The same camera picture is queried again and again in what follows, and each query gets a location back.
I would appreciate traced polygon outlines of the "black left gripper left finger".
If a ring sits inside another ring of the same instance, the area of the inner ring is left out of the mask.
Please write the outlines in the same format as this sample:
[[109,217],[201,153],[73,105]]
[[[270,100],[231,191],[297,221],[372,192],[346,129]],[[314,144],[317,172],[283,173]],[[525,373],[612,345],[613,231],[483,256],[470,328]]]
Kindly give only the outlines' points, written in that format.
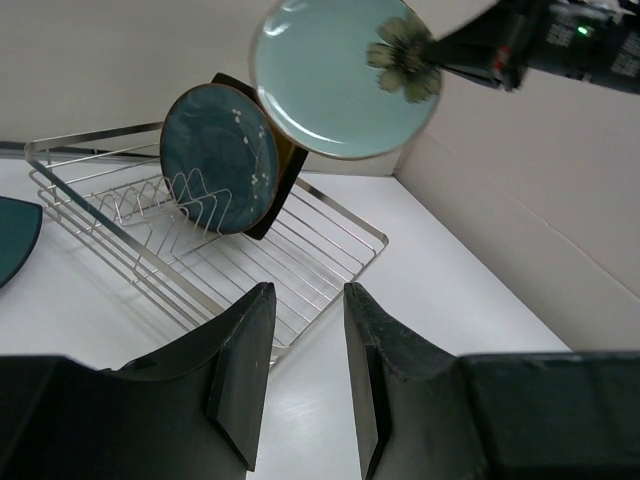
[[5,479],[242,479],[256,464],[276,320],[259,283],[118,370],[1,360]]

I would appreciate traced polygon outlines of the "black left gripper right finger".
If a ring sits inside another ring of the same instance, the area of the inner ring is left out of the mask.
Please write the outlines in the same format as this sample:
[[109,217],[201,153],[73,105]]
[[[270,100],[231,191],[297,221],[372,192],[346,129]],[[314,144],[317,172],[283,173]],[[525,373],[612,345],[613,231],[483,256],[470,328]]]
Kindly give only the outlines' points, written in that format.
[[365,479],[635,479],[639,355],[455,356],[344,287]]

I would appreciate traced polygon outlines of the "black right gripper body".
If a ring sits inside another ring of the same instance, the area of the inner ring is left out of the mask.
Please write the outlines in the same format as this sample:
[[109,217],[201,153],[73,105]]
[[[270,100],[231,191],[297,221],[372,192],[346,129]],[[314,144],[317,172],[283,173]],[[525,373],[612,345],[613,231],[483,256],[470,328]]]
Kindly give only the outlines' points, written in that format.
[[498,89],[521,87],[537,70],[606,89],[639,93],[639,3],[498,1],[505,30],[494,55]]

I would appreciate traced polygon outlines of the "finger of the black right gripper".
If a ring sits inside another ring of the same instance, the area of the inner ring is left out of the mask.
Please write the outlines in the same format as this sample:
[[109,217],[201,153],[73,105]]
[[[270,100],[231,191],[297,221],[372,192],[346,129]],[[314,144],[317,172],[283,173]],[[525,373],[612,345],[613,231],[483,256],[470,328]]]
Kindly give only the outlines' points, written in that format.
[[442,68],[488,68],[506,39],[518,1],[497,1],[472,20],[428,43],[422,59]]
[[442,49],[441,67],[472,83],[498,89],[505,68],[505,50],[494,47]]

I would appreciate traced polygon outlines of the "light green flower plate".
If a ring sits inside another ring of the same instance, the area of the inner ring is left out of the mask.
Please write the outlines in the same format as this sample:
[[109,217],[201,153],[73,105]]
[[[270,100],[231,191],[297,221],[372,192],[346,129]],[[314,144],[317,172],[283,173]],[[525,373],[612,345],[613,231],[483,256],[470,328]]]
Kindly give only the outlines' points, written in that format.
[[361,160],[409,143],[443,75],[434,38],[404,1],[278,1],[252,38],[250,76],[275,126],[320,155]]

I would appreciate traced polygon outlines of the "black and amber square plate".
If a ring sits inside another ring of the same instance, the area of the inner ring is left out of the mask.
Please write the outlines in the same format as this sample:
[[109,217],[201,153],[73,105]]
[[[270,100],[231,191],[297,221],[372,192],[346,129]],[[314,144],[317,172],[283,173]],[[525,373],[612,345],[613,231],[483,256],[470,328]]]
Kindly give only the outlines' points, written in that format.
[[[239,90],[244,95],[248,96],[259,108],[261,108],[256,91],[242,81],[225,73],[218,72],[213,77],[212,82]],[[284,206],[285,201],[287,200],[309,154],[308,150],[296,145],[287,138],[273,121],[268,120],[268,122],[278,151],[279,176],[276,196],[270,209],[255,226],[246,232],[249,237],[255,240],[263,239],[271,228],[279,212]]]

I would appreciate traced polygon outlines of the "dark teal round plate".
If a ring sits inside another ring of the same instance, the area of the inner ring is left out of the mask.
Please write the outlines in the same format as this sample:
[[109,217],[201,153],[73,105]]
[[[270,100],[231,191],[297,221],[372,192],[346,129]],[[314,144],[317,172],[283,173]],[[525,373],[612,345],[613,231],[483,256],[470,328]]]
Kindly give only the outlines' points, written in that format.
[[173,200],[203,229],[246,232],[274,203],[273,133],[256,103],[233,87],[208,83],[183,93],[164,119],[159,158]]

